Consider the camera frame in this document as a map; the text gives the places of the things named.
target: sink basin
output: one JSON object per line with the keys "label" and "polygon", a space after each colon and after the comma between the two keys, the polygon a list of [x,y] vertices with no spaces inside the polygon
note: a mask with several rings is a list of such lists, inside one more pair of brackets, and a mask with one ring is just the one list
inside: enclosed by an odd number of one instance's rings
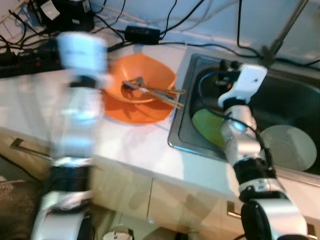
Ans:
{"label": "sink basin", "polygon": [[[179,99],[185,107],[176,112],[168,139],[172,147],[209,157],[211,161],[226,161],[224,151],[198,133],[192,117],[203,108],[198,95],[199,81],[205,74],[218,70],[219,63],[220,59],[192,55],[183,85],[188,92]],[[212,109],[222,113],[218,107],[221,93],[214,84],[216,80],[216,76],[204,80],[202,94]],[[259,132],[274,125],[290,125],[303,130],[312,138],[317,147],[317,158],[309,169],[300,172],[276,166],[276,170],[281,177],[316,186],[320,184],[319,84],[319,79],[270,70],[249,104]]]}

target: kitchen counter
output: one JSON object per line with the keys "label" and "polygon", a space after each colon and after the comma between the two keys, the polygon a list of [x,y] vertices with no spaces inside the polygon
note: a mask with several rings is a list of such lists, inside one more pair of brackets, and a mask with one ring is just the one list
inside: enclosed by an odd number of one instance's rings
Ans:
{"label": "kitchen counter", "polygon": [[[192,53],[242,60],[225,51],[177,45],[129,46],[110,55],[112,59],[142,52],[169,66],[177,74],[181,88]],[[246,59],[247,63],[255,60]],[[289,68],[278,65],[278,69]],[[290,69],[316,77],[314,71]],[[43,144],[50,141],[52,116],[68,82],[68,71],[52,71],[0,80],[0,128]],[[104,116],[98,130],[95,161],[99,165],[121,163],[134,171],[180,184],[183,182],[225,196],[237,196],[238,182],[233,168],[214,159],[171,148],[168,135],[174,113],[156,124],[132,125]],[[320,188],[280,178],[302,213],[320,219]]]}

